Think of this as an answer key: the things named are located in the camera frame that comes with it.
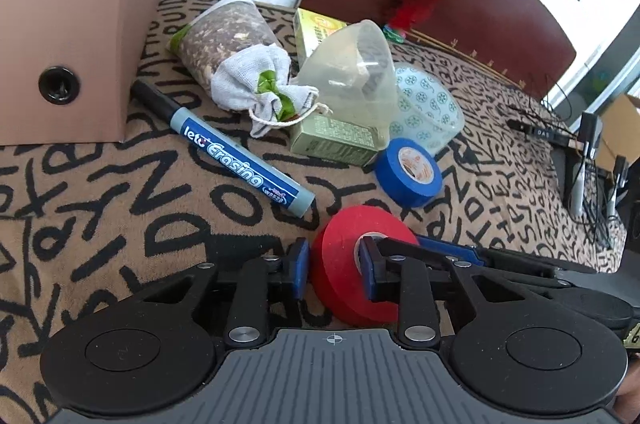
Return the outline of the red tape roll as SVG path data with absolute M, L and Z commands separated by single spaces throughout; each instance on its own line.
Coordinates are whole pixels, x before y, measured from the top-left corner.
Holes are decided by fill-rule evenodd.
M 416 244 L 414 233 L 386 210 L 374 206 L 343 208 L 311 245 L 311 284 L 318 299 L 337 320 L 356 328 L 387 326 L 398 319 L 394 303 L 368 300 L 357 265 L 362 236 L 388 236 Z

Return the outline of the blue tape roll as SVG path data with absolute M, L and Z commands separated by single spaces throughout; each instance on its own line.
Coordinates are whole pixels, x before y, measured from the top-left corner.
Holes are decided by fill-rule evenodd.
M 403 208 L 422 207 L 442 191 L 442 173 L 434 158 L 411 139 L 395 138 L 374 164 L 383 191 Z

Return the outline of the blue whiteboard marker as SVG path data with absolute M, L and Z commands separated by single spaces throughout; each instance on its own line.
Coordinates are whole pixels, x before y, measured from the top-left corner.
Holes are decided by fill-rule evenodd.
M 191 110 L 163 94 L 145 80 L 135 80 L 131 95 L 193 147 L 238 176 L 271 202 L 302 218 L 314 202 L 314 194 L 301 184 L 269 165 L 257 155 L 214 129 Z

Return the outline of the clear plastic funnel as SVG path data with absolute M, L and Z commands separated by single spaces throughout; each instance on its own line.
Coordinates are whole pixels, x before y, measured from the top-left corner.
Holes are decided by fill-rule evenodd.
M 330 118 L 370 128 L 379 151 L 388 146 L 398 92 L 390 45 L 374 22 L 362 20 L 322 40 L 294 82 L 317 88 Z

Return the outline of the grain-filled drawstring pouch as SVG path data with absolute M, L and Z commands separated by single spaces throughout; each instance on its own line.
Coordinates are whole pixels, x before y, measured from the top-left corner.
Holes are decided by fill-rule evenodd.
M 291 58 L 254 0 L 217 2 L 172 36 L 167 49 L 218 108 L 248 114 L 253 138 L 331 111 L 318 88 L 290 81 Z

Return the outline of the patterned clear tape roll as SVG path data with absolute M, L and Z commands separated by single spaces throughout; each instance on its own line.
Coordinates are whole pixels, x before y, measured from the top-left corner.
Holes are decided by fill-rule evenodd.
M 395 63 L 397 111 L 390 138 L 413 140 L 435 156 L 464 127 L 456 99 L 433 74 L 404 62 Z

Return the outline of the green cardboard box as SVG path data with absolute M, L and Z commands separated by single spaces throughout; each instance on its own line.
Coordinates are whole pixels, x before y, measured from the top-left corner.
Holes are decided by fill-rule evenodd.
M 298 8 L 293 19 L 298 70 L 327 37 L 345 26 L 344 21 Z M 378 155 L 372 128 L 326 114 L 312 114 L 294 126 L 290 143 L 292 153 L 359 167 L 369 165 Z

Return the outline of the letter-patterned beige mat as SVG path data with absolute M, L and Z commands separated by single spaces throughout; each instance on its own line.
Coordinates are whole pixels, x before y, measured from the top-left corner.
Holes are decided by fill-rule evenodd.
M 168 54 L 169 37 L 214 0 L 160 0 L 138 74 L 204 121 L 290 175 L 316 199 L 301 218 L 280 210 L 132 104 L 120 144 L 52 144 L 1 150 L 1 418 L 42 423 L 54 412 L 39 370 L 48 337 L 147 283 L 224 251 L 280 252 L 312 238 L 344 207 L 388 210 L 416 233 L 508 248 L 615 272 L 626 232 L 599 243 L 564 208 L 551 149 L 508 126 L 547 111 L 521 89 L 450 54 L 393 46 L 396 61 L 437 77 L 465 117 L 438 154 L 444 186 L 426 207 L 404 210 L 370 168 L 293 154 L 285 132 L 254 139 L 241 115 L 221 111 Z

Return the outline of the brown cardboard box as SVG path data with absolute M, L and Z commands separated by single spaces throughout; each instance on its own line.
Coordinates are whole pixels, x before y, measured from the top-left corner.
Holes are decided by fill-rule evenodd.
M 1 0 L 1 141 L 123 140 L 158 0 Z

